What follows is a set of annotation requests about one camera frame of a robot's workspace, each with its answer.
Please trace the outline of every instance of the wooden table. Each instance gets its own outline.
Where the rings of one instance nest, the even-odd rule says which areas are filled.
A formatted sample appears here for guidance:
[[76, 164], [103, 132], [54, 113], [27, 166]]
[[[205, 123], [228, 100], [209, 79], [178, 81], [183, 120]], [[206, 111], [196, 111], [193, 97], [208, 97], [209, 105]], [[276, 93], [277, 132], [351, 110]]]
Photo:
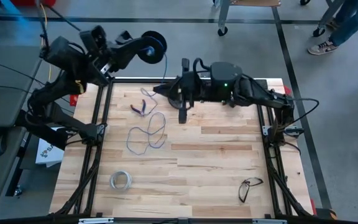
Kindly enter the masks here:
[[[281, 79], [267, 81], [270, 88], [284, 91]], [[153, 101], [142, 95], [140, 88], [151, 90], [152, 86], [113, 86], [109, 126], [104, 138], [92, 213], [103, 212], [105, 217], [153, 218], [263, 218], [266, 213], [273, 214], [256, 106], [230, 108], [220, 103], [196, 102], [195, 107], [188, 111], [188, 122], [178, 124], [178, 111], [168, 104], [166, 98], [155, 95], [158, 106], [153, 113], [161, 112], [167, 119], [163, 136], [166, 141], [162, 148], [148, 149], [144, 155], [137, 156], [126, 147], [128, 131], [134, 126], [145, 129], [151, 115], [142, 118], [130, 110], [130, 105], [141, 107], [142, 99], [145, 99], [146, 111], [151, 109]], [[97, 88], [90, 86], [80, 96], [75, 118], [90, 123], [96, 92]], [[162, 118], [156, 116], [152, 129], [156, 130], [161, 125]], [[296, 144], [293, 139], [287, 141]], [[146, 142], [147, 135], [134, 131], [129, 146], [142, 152]], [[311, 213], [299, 152], [291, 146], [281, 149], [287, 184]], [[61, 208], [77, 187], [84, 153], [85, 146], [81, 144], [66, 148], [51, 212]], [[110, 187], [110, 176], [118, 170], [125, 170], [132, 176], [132, 187], [127, 191]], [[249, 177], [261, 178], [264, 183], [251, 187], [246, 202], [241, 203], [238, 189]], [[284, 211], [280, 190], [278, 197]]]

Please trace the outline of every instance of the sneaker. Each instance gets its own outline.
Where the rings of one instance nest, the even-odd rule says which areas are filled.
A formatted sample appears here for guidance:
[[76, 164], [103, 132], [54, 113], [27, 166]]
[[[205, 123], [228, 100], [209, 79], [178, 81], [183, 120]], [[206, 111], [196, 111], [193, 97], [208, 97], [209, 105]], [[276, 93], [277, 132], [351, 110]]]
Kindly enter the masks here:
[[337, 48], [338, 47], [335, 47], [331, 41], [327, 40], [322, 44], [314, 45], [308, 48], [308, 52], [311, 53], [312, 55], [322, 55], [322, 54], [333, 52]]
[[330, 21], [328, 21], [327, 26], [332, 30], [336, 30], [339, 28], [339, 24], [335, 21], [335, 18], [332, 18]]

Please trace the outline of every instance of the red pliers handle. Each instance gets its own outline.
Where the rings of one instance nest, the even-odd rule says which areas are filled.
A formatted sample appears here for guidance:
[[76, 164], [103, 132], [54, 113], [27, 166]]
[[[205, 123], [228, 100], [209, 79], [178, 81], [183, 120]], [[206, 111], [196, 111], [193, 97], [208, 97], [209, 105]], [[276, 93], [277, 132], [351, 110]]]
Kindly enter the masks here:
[[140, 110], [134, 108], [134, 105], [131, 105], [131, 109], [132, 109], [133, 111], [135, 111], [136, 113], [138, 113], [139, 115], [144, 116], [144, 115], [145, 115], [145, 114], [144, 114], [144, 111], [146, 110], [146, 101], [145, 101], [145, 100], [142, 100], [142, 102], [143, 102], [142, 111], [140, 111]]

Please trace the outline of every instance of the white cable coil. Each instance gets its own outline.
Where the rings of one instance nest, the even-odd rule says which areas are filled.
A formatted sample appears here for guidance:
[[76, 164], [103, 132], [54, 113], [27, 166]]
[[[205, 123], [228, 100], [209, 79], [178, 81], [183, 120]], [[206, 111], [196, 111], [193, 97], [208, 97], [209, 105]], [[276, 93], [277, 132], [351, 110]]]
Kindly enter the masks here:
[[[125, 175], [127, 177], [127, 183], [125, 184], [125, 186], [123, 187], [117, 187], [115, 185], [115, 181], [116, 179], [118, 178], [118, 176], [120, 175]], [[120, 171], [117, 171], [115, 173], [112, 174], [111, 178], [110, 178], [110, 186], [113, 188], [113, 189], [117, 189], [117, 190], [127, 190], [129, 187], [131, 187], [131, 184], [132, 184], [132, 177], [131, 175], [129, 175], [128, 172], [124, 171], [124, 170], [120, 170]]]

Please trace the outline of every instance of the gray floor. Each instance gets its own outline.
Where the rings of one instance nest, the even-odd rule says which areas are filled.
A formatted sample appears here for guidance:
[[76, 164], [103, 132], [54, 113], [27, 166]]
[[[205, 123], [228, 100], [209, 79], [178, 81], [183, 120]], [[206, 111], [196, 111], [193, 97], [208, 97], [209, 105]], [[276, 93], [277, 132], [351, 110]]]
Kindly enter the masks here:
[[[98, 0], [99, 6], [87, 0], [58, 1], [56, 9], [66, 16], [107, 18], [166, 18], [166, 19], [209, 19], [217, 18], [218, 12], [211, 7], [210, 0]], [[312, 0], [307, 6], [298, 1], [283, 0], [278, 8], [283, 20], [318, 20], [326, 10], [325, 1]], [[27, 16], [34, 16], [31, 9], [22, 9]], [[273, 19], [271, 8], [232, 7], [230, 19]], [[76, 23], [81, 29], [96, 24]], [[236, 63], [248, 75], [260, 78], [282, 78], [291, 87], [285, 61], [274, 24], [227, 24], [228, 34], [216, 35], [216, 24], [193, 23], [102, 23], [110, 39], [123, 29], [134, 37], [147, 30], [162, 33], [168, 42], [168, 76], [180, 73], [180, 59], [193, 60], [201, 57], [206, 63], [219, 60]], [[322, 42], [324, 37], [312, 38], [316, 26], [283, 25], [290, 57], [295, 69], [302, 97], [316, 98], [321, 106], [308, 116], [311, 132], [323, 170], [329, 198], [338, 217], [358, 221], [358, 33], [342, 45], [335, 53], [315, 57], [306, 52], [310, 45]], [[0, 21], [0, 44], [39, 45], [40, 25], [37, 22]], [[78, 33], [62, 22], [49, 22], [50, 39], [59, 35], [80, 42]], [[133, 60], [128, 68], [117, 73], [127, 77], [160, 77], [164, 64], [147, 65], [139, 59]], [[47, 78], [48, 65], [43, 64], [38, 77]], [[306, 110], [312, 104], [305, 103]], [[305, 140], [298, 141], [306, 172], [310, 195], [317, 207], [321, 206], [311, 162]], [[1, 197], [1, 210], [9, 209], [10, 217], [39, 215], [48, 212], [48, 203], [55, 178], [40, 178], [32, 181], [24, 194], [39, 201], [39, 207], [31, 202], [17, 203]]]

